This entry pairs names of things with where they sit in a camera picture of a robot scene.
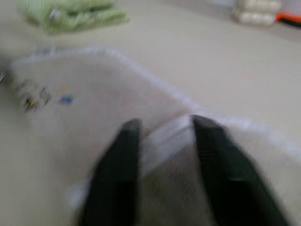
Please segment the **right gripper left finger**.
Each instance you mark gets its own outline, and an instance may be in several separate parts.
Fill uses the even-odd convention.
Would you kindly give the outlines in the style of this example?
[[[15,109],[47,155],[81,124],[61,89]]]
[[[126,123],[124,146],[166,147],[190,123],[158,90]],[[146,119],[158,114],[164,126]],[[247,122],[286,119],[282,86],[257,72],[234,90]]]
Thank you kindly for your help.
[[[79,218],[80,226],[134,226],[142,122],[125,122],[95,166]]]

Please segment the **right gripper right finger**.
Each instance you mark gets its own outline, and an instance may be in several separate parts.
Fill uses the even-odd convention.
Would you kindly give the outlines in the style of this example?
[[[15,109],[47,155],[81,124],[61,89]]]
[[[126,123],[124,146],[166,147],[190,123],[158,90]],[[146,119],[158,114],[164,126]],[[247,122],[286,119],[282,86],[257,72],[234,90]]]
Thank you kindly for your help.
[[[199,172],[219,226],[287,226],[289,221],[253,163],[225,128],[192,116]]]

